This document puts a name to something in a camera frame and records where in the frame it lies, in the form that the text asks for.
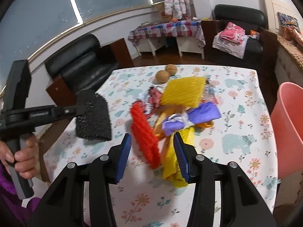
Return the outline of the purple sleeve forearm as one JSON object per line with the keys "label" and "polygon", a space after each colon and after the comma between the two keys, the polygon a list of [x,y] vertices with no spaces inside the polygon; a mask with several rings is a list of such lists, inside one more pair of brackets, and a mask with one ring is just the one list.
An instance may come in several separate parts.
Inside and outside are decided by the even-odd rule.
{"label": "purple sleeve forearm", "polygon": [[27,222],[35,211],[40,198],[29,200],[26,207],[22,206],[22,200],[16,193],[11,176],[1,163],[1,226],[27,226]]}

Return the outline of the person's left hand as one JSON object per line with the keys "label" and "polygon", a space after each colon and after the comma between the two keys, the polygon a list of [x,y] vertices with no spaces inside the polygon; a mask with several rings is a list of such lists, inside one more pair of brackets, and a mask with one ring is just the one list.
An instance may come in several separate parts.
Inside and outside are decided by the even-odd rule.
{"label": "person's left hand", "polygon": [[38,142],[34,134],[28,136],[25,147],[15,154],[12,154],[6,143],[1,141],[1,162],[8,174],[10,174],[8,162],[15,162],[15,170],[21,177],[24,179],[36,177],[39,173],[38,154]]}

